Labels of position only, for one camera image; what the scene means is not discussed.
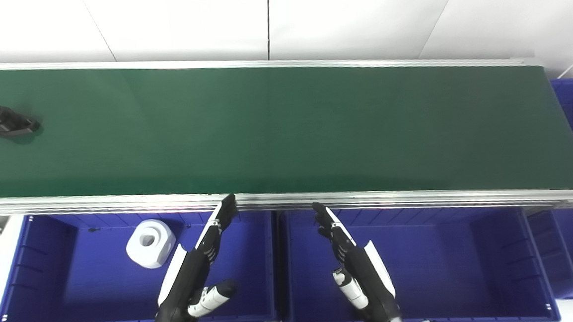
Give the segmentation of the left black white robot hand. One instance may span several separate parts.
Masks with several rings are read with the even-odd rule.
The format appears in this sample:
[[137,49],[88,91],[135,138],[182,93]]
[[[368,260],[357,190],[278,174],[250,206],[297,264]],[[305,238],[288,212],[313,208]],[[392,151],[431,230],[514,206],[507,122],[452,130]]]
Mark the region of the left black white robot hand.
[[182,245],[176,248],[158,296],[159,309],[154,322],[197,322],[237,293],[232,279],[206,286],[219,254],[221,235],[237,212],[235,195],[228,194],[212,212],[194,248],[190,251]]

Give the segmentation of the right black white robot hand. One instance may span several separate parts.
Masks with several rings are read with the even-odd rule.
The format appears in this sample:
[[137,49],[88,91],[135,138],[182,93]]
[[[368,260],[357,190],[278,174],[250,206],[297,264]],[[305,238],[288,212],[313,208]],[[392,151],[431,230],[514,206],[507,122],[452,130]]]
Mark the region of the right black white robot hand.
[[357,245],[327,206],[314,202],[318,232],[327,238],[339,267],[333,279],[363,322],[403,322],[391,276],[373,242]]

